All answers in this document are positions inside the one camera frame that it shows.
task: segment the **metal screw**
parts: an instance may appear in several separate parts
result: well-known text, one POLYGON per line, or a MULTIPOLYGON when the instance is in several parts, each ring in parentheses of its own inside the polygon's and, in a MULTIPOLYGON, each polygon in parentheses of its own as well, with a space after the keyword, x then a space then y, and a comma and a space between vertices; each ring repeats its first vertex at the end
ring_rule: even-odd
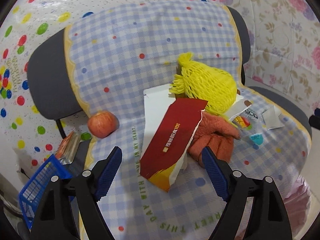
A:
POLYGON ((52 182, 56 182, 58 179, 59 177, 57 175, 54 175, 53 177, 51 177, 52 182))
POLYGON ((82 176, 84 176, 84 177, 88 177, 88 176, 90 176, 90 174, 91 174, 91 171, 89 171, 89 170, 82 172, 82 176))
POLYGON ((234 171, 233 176, 240 178, 241 177, 241 172, 240 171, 234 171))
POLYGON ((266 182, 271 183, 271 182, 273 182, 273 179, 271 177, 267 176, 266 177, 266 182))

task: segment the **chair backrest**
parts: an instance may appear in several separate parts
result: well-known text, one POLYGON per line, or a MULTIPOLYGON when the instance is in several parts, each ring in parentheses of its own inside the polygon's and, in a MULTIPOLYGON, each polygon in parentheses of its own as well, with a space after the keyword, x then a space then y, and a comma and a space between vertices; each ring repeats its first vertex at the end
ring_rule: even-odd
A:
POLYGON ((242 48, 242 67, 241 67, 241 83, 245 84, 245 73, 243 64, 247 63, 250 59, 251 47, 250 47, 250 38, 247 26, 245 25, 244 19, 241 14, 238 13, 235 9, 227 6, 230 10, 230 13, 236 23, 238 33, 240 36, 241 48, 242 48))
POLYGON ((64 29, 47 39, 31 55, 28 85, 32 99, 47 119, 58 120, 82 110, 72 91, 64 56, 64 29))

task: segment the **wall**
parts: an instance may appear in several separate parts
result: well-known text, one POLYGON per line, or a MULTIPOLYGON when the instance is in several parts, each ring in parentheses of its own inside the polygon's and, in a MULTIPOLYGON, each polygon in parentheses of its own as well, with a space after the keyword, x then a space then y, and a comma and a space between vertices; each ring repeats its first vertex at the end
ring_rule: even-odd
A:
MULTIPOLYGON (((30 174, 55 153, 62 138, 55 121, 41 116, 33 103, 28 61, 40 44, 82 17, 67 13, 73 2, 77 0, 18 0, 0 28, 0 132, 30 174)), ((83 112, 62 120, 66 134, 75 129, 88 139, 86 122, 83 112)), ((3 154, 7 158, 12 152, 3 154)))
POLYGON ((12 204, 16 204, 16 198, 28 178, 21 174, 20 163, 23 169, 27 168, 19 159, 18 155, 5 141, 3 134, 0 133, 0 190, 5 193, 5 198, 12 204))

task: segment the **white paper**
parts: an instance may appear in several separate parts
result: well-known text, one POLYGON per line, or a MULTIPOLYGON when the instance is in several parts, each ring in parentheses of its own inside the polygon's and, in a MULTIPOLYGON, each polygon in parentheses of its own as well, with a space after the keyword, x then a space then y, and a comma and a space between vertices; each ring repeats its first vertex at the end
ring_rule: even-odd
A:
POLYGON ((284 127, 279 120, 281 111, 275 106, 270 107, 268 110, 262 113, 264 122, 266 123, 267 130, 284 127))
POLYGON ((141 158, 159 128, 169 106, 176 100, 169 92, 170 84, 146 89, 144 95, 145 128, 141 158))
POLYGON ((197 130, 198 127, 199 127, 200 122, 202 121, 202 117, 203 117, 202 112, 203 112, 203 111, 201 111, 201 119, 200 119, 199 123, 197 124, 195 130, 193 131, 193 134, 192 134, 192 136, 191 136, 191 138, 190 138, 190 140, 189 140, 186 148, 184 149, 184 152, 183 152, 182 156, 181 156, 180 159, 176 162, 176 167, 180 167, 180 168, 179 168, 179 169, 174 168, 173 171, 171 172, 170 176, 169 176, 169 184, 170 184, 170 186, 175 182, 175 180, 176 180, 176 178, 177 178, 177 176, 178 176, 179 171, 180 171, 180 170, 185 170, 185 169, 187 168, 187 164, 188 164, 188 160, 187 160, 187 150, 188 150, 188 148, 189 148, 189 146, 190 146, 190 144, 191 144, 191 142, 192 142, 192 140, 193 140, 193 137, 194 137, 194 135, 195 135, 195 133, 196 133, 196 130, 197 130))
POLYGON ((238 115, 240 115, 242 112, 247 110, 250 106, 246 106, 244 102, 246 99, 244 99, 243 96, 237 94, 236 100, 233 103, 233 105, 224 113, 226 117, 228 117, 229 121, 233 121, 238 115))

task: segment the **chair seat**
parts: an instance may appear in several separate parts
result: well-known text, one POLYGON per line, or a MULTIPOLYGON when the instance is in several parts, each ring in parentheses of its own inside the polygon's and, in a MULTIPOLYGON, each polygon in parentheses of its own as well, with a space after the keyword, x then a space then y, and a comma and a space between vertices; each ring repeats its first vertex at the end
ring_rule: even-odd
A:
POLYGON ((294 103, 289 101, 288 99, 282 97, 281 95, 272 92, 268 89, 261 88, 261 87, 249 87, 254 91, 260 93, 261 95, 265 96, 266 98, 273 101, 275 104, 286 110, 289 114, 291 114, 295 119, 297 119, 309 132, 310 137, 312 138, 312 130, 309 124, 309 119, 306 114, 297 107, 294 103))

